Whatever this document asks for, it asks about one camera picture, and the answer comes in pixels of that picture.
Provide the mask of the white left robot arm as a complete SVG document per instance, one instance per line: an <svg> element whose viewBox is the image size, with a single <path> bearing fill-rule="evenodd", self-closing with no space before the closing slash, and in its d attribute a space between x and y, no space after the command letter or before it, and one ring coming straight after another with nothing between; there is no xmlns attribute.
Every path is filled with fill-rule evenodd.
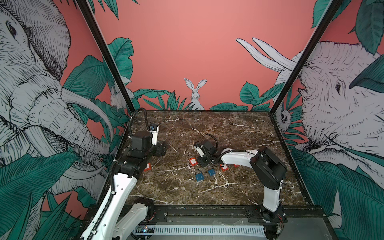
<svg viewBox="0 0 384 240"><path fill-rule="evenodd" d="M95 217L83 231L82 240L126 240L141 222L156 215L154 201L140 197L121 217L125 202L146 169L148 158L164 156L166 146L158 143L158 130L139 132L132 137L131 153L114 161L110 171L110 188Z"/></svg>

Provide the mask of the blue padlock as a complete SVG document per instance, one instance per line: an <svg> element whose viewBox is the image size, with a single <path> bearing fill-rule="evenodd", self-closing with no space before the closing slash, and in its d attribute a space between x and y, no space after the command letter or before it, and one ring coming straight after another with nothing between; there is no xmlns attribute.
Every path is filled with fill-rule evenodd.
<svg viewBox="0 0 384 240"><path fill-rule="evenodd" d="M216 171L215 171L214 169L208 169L207 172L208 172L208 174L209 174L210 177L213 177L213 176L216 175Z"/></svg>
<svg viewBox="0 0 384 240"><path fill-rule="evenodd" d="M205 179L204 174L200 170L195 170L195 179L197 182L201 182Z"/></svg>

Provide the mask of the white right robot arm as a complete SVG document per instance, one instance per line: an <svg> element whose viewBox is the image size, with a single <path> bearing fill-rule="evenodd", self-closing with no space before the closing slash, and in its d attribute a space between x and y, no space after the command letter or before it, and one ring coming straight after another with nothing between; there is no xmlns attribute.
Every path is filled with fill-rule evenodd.
<svg viewBox="0 0 384 240"><path fill-rule="evenodd" d="M200 144L194 149L199 153L198 159L207 160L211 164L238 165L254 170L264 186L263 209L275 213L280 203L280 192L286 177L287 166L269 148L258 150L235 150L225 148L221 151L216 147L210 150Z"/></svg>

